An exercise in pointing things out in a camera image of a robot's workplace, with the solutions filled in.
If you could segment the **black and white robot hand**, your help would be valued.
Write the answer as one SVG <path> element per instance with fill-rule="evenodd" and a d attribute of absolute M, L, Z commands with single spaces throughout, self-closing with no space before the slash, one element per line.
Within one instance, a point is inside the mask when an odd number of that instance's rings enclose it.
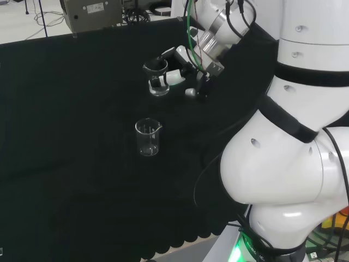
<path fill-rule="evenodd" d="M 193 87 L 185 90 L 189 98 L 204 101 L 213 91 L 216 78 L 223 72 L 224 66 L 206 54 L 203 55 L 202 70 L 194 65 L 194 58 L 184 46 L 172 47 L 160 56 L 146 61 L 142 67 L 148 76 L 149 92 L 161 97 L 170 89 L 187 80 L 194 82 Z"/>

